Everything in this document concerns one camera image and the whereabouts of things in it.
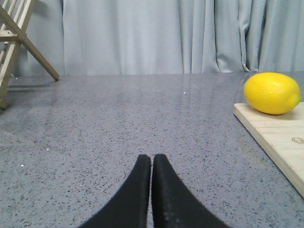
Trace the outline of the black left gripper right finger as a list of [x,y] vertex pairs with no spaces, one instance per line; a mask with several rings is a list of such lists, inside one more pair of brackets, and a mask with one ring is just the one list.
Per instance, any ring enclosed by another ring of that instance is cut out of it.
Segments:
[[156,228],[227,228],[187,189],[164,154],[152,172],[152,214]]

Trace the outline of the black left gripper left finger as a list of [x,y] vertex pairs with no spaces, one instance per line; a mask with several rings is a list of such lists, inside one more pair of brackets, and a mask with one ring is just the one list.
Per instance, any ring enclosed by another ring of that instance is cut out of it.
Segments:
[[109,202],[81,227],[145,228],[150,194],[151,159],[144,154]]

